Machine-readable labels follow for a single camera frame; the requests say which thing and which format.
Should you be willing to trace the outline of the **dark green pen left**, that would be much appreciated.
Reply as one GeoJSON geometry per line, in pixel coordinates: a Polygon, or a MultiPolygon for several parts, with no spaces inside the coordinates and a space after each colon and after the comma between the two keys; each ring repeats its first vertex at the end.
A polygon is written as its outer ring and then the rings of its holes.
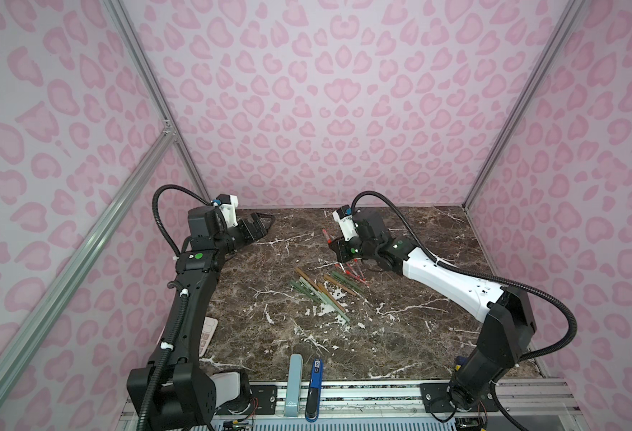
{"type": "Polygon", "coordinates": [[[312,292],[309,287],[305,287],[303,283],[299,281],[291,280],[290,286],[292,287],[294,291],[297,291],[300,294],[308,297],[310,300],[314,301],[315,303],[321,303],[320,297],[317,294],[314,294],[314,292],[312,292]]]}

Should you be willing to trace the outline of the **dark green pen right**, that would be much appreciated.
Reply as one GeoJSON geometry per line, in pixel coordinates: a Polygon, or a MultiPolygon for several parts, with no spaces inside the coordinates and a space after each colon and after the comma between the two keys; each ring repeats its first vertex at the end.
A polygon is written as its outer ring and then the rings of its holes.
{"type": "Polygon", "coordinates": [[[354,292],[357,292],[357,294],[362,295],[364,293],[364,290],[362,289],[362,287],[357,284],[354,280],[351,280],[350,278],[348,278],[346,275],[338,273],[338,272],[330,272],[329,275],[334,278],[335,281],[337,281],[339,284],[351,289],[354,292]]]}

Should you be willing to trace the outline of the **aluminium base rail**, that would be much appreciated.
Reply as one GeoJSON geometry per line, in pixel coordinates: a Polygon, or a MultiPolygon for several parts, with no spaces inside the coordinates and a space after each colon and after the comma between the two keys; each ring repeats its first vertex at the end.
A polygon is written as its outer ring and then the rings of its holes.
{"type": "MultiPolygon", "coordinates": [[[[308,383],[301,385],[299,411],[285,415],[287,384],[261,382],[266,406],[252,416],[242,414],[241,430],[510,430],[511,422],[486,395],[471,411],[452,414],[441,403],[431,405],[432,389],[443,381],[329,381],[321,386],[319,416],[305,418],[308,383]]],[[[586,430],[588,424],[563,379],[506,379],[497,385],[496,399],[529,430],[586,430]]]]}

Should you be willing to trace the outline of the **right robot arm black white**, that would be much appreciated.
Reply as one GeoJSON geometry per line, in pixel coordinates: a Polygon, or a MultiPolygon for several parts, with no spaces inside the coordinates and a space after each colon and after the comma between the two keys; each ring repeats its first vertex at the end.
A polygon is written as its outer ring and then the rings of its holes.
{"type": "Polygon", "coordinates": [[[339,237],[328,247],[341,263],[374,260],[384,270],[430,287],[481,323],[474,350],[460,362],[443,397],[455,409],[469,411],[476,406],[490,384],[498,382],[527,353],[536,323],[526,291],[486,276],[460,274],[453,266],[446,269],[405,237],[381,244],[339,237]]]}

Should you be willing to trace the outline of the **red pen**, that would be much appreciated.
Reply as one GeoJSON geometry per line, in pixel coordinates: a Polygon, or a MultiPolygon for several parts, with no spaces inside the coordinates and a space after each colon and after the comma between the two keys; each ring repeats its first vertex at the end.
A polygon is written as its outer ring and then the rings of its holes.
{"type": "Polygon", "coordinates": [[[328,233],[328,231],[325,228],[323,228],[321,230],[321,232],[323,233],[324,237],[326,238],[328,244],[331,244],[333,242],[333,237],[328,233]]]}
{"type": "Polygon", "coordinates": [[[357,282],[368,285],[368,281],[361,274],[358,274],[353,268],[349,268],[347,274],[357,282]]]}

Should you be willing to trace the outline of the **light green pen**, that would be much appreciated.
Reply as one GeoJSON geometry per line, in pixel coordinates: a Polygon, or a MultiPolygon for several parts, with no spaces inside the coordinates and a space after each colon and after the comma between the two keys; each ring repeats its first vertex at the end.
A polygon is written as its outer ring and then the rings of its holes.
{"type": "Polygon", "coordinates": [[[314,287],[308,280],[306,280],[303,277],[300,277],[299,281],[305,287],[305,289],[307,290],[307,292],[312,298],[314,298],[315,300],[318,300],[320,303],[327,302],[327,300],[324,298],[324,296],[319,291],[319,289],[317,289],[317,287],[314,287]]]}

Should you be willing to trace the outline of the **light blue eraser block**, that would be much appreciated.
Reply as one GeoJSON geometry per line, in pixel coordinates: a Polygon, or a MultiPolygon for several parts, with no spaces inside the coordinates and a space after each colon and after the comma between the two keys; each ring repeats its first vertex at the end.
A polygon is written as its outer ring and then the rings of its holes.
{"type": "Polygon", "coordinates": [[[299,415],[302,374],[303,356],[301,354],[292,354],[290,356],[288,379],[285,391],[284,415],[286,418],[296,418],[299,415]]]}

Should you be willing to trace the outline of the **blue black utility tool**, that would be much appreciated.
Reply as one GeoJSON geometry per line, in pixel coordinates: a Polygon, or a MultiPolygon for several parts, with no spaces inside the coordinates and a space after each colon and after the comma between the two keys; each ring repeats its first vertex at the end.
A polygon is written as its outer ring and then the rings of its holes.
{"type": "Polygon", "coordinates": [[[323,371],[323,360],[320,358],[314,359],[312,362],[312,371],[310,372],[310,382],[304,413],[304,416],[309,423],[314,423],[319,418],[323,371]]]}

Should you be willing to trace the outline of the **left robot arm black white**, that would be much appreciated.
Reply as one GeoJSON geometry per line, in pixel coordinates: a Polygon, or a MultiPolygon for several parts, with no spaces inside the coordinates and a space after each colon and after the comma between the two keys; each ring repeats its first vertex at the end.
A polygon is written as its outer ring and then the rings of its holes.
{"type": "Polygon", "coordinates": [[[200,365],[206,312],[226,260],[264,238],[273,215],[253,213],[227,224],[220,208],[188,213],[189,235],[176,261],[175,293],[163,333],[145,366],[132,370],[127,392],[139,430],[211,427],[222,407],[243,411],[251,405],[249,377],[242,371],[208,375],[200,365]]]}

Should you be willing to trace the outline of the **brown pen left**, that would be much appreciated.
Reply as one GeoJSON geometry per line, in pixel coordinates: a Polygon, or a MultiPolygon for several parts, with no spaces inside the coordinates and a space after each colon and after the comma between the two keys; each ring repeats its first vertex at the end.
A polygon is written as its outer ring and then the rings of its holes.
{"type": "Polygon", "coordinates": [[[294,271],[299,276],[299,278],[303,277],[308,280],[314,287],[317,287],[318,284],[316,283],[316,281],[311,279],[302,269],[295,268],[294,271]]]}

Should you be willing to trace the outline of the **brown pen right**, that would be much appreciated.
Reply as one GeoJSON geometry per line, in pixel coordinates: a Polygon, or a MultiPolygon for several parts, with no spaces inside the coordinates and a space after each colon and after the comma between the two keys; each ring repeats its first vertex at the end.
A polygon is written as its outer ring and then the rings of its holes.
{"type": "Polygon", "coordinates": [[[335,278],[332,278],[330,275],[325,275],[324,280],[328,281],[330,284],[333,284],[337,287],[339,287],[341,290],[348,292],[351,295],[358,295],[357,292],[353,291],[351,288],[347,287],[346,285],[342,284],[341,282],[337,281],[335,278]]]}

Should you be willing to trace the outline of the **dark green pen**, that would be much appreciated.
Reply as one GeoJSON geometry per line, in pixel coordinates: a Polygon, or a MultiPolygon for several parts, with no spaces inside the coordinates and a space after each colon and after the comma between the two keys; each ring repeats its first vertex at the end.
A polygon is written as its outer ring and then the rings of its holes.
{"type": "Polygon", "coordinates": [[[346,275],[338,273],[338,272],[330,272],[329,275],[334,278],[335,281],[337,281],[339,284],[351,289],[354,292],[357,292],[357,294],[362,295],[364,293],[364,290],[362,289],[362,287],[357,284],[354,280],[351,280],[350,278],[348,278],[346,275]]]}
{"type": "Polygon", "coordinates": [[[299,281],[291,280],[290,286],[292,287],[294,291],[297,291],[300,294],[308,297],[310,300],[314,301],[315,303],[321,303],[320,297],[317,294],[314,294],[314,292],[312,292],[309,287],[305,287],[303,283],[299,281]]]}

